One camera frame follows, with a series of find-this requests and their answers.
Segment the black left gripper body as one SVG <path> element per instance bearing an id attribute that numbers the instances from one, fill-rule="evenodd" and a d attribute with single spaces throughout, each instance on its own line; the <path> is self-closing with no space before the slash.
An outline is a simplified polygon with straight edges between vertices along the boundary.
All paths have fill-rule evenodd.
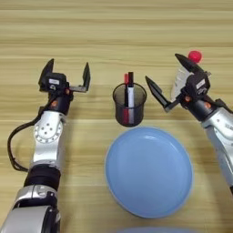
<path id="1" fill-rule="evenodd" d="M 85 93 L 86 91 L 87 88 L 85 86 L 70 86 L 64 90 L 49 93 L 48 102 L 45 106 L 39 108 L 39 114 L 42 114 L 44 111 L 55 111 L 66 116 L 70 103 L 73 101 L 74 93 Z"/>

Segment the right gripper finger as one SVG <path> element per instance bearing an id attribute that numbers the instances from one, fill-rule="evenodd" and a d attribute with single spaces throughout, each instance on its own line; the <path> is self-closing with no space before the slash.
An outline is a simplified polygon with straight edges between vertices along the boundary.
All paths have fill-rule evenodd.
<path id="1" fill-rule="evenodd" d="M 188 72 L 191 72 L 193 74 L 196 74 L 197 72 L 204 72 L 204 70 L 198 64 L 196 64 L 189 58 L 181 54 L 175 54 L 175 57 Z"/>
<path id="2" fill-rule="evenodd" d="M 167 106 L 170 104 L 170 102 L 167 101 L 167 99 L 163 96 L 162 90 L 160 89 L 160 87 L 152 79 L 150 79 L 148 76 L 146 76 L 146 81 L 147 81 L 147 85 L 151 91 L 151 94 L 158 101 L 158 103 L 164 109 L 166 109 Z"/>

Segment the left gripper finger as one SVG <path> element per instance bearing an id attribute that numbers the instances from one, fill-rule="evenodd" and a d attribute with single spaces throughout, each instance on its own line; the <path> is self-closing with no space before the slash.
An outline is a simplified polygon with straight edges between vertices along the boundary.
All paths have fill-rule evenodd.
<path id="1" fill-rule="evenodd" d="M 86 64 L 83 72 L 83 88 L 85 91 L 89 89 L 90 79 L 91 79 L 91 75 L 90 75 L 89 64 Z"/>
<path id="2" fill-rule="evenodd" d="M 40 91 L 49 91 L 50 85 L 49 85 L 49 76 L 53 72 L 54 67 L 54 59 L 50 59 L 45 67 L 42 70 L 41 76 L 39 78 L 38 84 L 39 84 L 39 90 Z"/>

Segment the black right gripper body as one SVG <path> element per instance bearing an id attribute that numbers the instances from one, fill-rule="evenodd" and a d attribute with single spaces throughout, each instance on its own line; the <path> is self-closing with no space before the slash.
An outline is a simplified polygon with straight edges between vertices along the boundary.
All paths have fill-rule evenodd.
<path id="1" fill-rule="evenodd" d="M 176 105 L 181 105 L 188 110 L 199 122 L 204 122 L 216 110 L 225 107 L 225 104 L 220 99 L 214 101 L 208 95 L 191 96 L 184 91 L 176 97 L 174 102 L 167 102 L 164 109 L 168 112 Z"/>

